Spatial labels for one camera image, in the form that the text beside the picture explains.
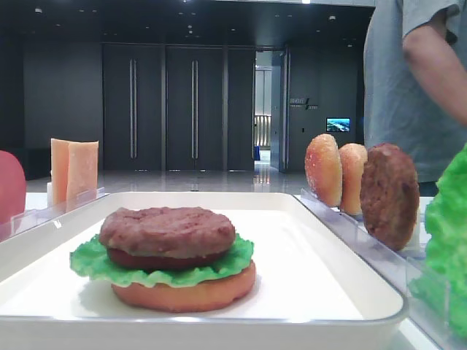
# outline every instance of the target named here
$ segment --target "bun half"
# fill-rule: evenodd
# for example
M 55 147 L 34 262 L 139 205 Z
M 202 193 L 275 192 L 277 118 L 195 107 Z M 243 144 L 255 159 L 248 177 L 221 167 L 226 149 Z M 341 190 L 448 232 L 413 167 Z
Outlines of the bun half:
M 316 136 L 306 148 L 305 173 L 311 190 L 327 206 L 341 203 L 342 164 L 335 138 L 327 133 Z
M 229 306 L 247 295 L 256 280 L 255 263 L 242 272 L 193 287 L 174 288 L 156 284 L 153 288 L 133 283 L 129 287 L 112 285 L 114 293 L 131 306 L 171 313 L 212 311 Z
M 342 162 L 342 201 L 339 208 L 349 215 L 362 214 L 360 190 L 363 166 L 368 160 L 366 148 L 361 144 L 345 144 L 339 150 Z

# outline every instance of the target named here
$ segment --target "bottom bun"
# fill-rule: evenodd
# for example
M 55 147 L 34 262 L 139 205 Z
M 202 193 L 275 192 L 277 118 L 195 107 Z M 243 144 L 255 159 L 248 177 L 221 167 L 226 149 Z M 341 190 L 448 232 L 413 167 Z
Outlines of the bottom bun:
M 255 263 L 242 272 L 193 287 L 173 288 L 156 284 L 152 288 L 133 283 L 128 287 L 112 285 L 114 293 L 131 306 L 167 312 L 202 312 L 218 310 L 247 295 L 256 280 Z

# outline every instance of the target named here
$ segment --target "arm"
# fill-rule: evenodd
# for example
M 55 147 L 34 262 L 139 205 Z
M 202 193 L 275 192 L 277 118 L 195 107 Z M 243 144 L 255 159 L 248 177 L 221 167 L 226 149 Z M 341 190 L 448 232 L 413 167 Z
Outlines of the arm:
M 467 71 L 446 41 L 446 11 L 408 33 L 406 62 L 425 92 L 448 114 L 467 126 Z

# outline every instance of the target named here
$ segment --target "lettuce leaf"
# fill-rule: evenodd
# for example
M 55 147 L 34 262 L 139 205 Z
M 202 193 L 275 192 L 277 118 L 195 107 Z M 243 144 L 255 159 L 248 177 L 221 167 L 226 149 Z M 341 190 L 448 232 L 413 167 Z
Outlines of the lettuce leaf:
M 425 263 L 450 282 L 449 324 L 467 338 L 467 145 L 436 185 L 439 193 L 425 211 L 425 229 L 432 236 Z M 445 288 L 437 287 L 427 275 L 409 287 L 416 298 L 444 315 Z
M 70 254 L 70 268 L 81 277 L 91 280 L 105 280 L 121 287 L 139 283 L 145 287 L 154 287 L 157 283 L 171 287 L 192 287 L 202 281 L 223 279 L 236 275 L 250 264 L 254 243 L 246 241 L 237 234 L 232 247 L 219 260 L 210 266 L 192 268 L 186 271 L 154 271 L 145 273 L 142 270 L 128 270 L 114 264 L 107 256 L 107 250 L 95 235 L 81 244 Z

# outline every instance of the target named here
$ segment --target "meat patty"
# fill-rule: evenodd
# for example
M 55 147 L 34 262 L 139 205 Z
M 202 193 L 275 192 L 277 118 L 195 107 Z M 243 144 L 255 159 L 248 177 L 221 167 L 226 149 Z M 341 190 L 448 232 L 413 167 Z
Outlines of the meat patty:
M 177 259 L 174 257 L 135 257 L 119 249 L 107 249 L 107 256 L 115 264 L 131 270 L 144 270 L 151 273 L 156 270 L 181 271 L 189 268 L 202 268 L 220 259 L 227 251 L 209 254 L 204 257 L 188 257 Z
M 203 208 L 121 208 L 104 220 L 99 234 L 108 249 L 176 259 L 226 252 L 235 238 L 235 227 L 226 216 Z
M 403 249 L 417 223 L 420 191 L 412 159 L 393 144 L 368 151 L 360 202 L 368 233 L 393 250 Z

